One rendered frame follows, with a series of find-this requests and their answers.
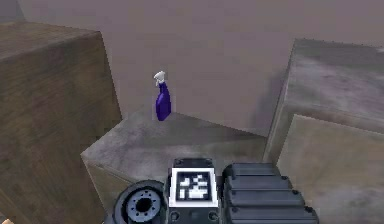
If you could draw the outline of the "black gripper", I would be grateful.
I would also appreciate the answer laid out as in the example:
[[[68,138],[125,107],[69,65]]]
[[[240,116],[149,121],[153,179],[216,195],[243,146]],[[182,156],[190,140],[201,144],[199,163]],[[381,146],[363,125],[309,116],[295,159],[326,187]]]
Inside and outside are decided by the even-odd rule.
[[[164,184],[143,180],[128,186],[115,201],[114,224],[165,224]]]

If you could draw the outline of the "purple spray bottle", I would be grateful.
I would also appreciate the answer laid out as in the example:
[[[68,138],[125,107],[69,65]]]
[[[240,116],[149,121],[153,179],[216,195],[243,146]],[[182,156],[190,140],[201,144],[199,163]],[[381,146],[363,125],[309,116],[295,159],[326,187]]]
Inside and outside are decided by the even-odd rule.
[[[165,81],[165,72],[159,71],[154,75],[155,85],[159,94],[155,102],[156,115],[159,121],[164,121],[171,114],[171,97]]]

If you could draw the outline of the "grey low cabinet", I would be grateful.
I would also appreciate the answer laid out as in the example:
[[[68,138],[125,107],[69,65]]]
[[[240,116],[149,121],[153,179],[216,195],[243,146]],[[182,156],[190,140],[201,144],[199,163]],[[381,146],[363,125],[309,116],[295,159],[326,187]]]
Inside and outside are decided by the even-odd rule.
[[[129,185],[163,182],[177,158],[210,158],[220,173],[227,165],[262,160],[266,138],[173,112],[159,121],[142,108],[114,126],[81,153],[107,212]]]

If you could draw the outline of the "brown wooden cabinet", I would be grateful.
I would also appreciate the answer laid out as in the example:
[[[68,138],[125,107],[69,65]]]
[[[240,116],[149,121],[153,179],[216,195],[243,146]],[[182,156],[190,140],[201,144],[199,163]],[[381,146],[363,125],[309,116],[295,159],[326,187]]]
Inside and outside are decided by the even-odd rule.
[[[0,24],[0,212],[13,224],[101,224],[81,154],[120,119],[100,32]]]

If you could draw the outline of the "grey tall cabinet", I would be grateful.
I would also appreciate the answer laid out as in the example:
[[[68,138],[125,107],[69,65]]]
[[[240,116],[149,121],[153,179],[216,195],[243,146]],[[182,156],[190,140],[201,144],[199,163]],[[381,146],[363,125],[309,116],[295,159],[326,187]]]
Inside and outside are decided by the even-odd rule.
[[[384,224],[384,47],[295,40],[264,158],[321,224]]]

